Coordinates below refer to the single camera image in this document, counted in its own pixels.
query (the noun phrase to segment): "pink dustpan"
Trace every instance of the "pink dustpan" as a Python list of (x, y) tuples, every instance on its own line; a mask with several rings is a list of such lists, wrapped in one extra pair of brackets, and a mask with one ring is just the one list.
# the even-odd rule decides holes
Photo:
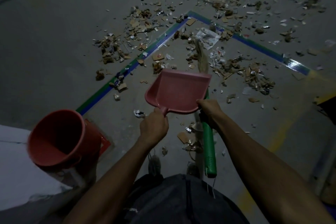
[(193, 113), (198, 109), (197, 99), (204, 99), (211, 80), (210, 74), (188, 73), (163, 69), (145, 93), (150, 105), (168, 112)]

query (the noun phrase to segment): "person's left hand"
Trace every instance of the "person's left hand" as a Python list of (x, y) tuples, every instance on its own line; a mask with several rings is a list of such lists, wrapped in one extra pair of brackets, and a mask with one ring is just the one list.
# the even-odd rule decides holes
[(159, 108), (155, 107), (140, 123), (139, 142), (154, 147), (167, 134), (169, 128), (168, 118), (164, 117)]

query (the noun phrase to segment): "person's right hand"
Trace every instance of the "person's right hand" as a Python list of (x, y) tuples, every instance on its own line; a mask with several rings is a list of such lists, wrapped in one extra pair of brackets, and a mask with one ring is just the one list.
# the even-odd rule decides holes
[(216, 120), (225, 116), (217, 100), (215, 99), (198, 99), (197, 104), (201, 107), (201, 114), (205, 114), (203, 119), (214, 129), (216, 129)]

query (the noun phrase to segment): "hand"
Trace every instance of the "hand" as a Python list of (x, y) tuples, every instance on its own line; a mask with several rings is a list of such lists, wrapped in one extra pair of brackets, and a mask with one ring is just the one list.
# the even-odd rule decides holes
[(201, 119), (205, 120), (212, 128), (216, 129), (215, 120), (225, 117), (217, 100), (215, 99), (198, 99), (197, 104), (201, 107)]
[(168, 118), (164, 117), (160, 109), (155, 107), (154, 111), (140, 123), (138, 141), (154, 147), (166, 136), (168, 128)]

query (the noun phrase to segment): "green plastic piece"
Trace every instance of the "green plastic piece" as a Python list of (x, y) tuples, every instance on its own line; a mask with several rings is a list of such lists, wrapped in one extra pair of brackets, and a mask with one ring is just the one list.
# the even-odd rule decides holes
[[(209, 99), (209, 91), (205, 94), (205, 99)], [(208, 178), (217, 176), (215, 144), (213, 142), (212, 128), (206, 123), (203, 125), (203, 155), (204, 155), (204, 171)]]

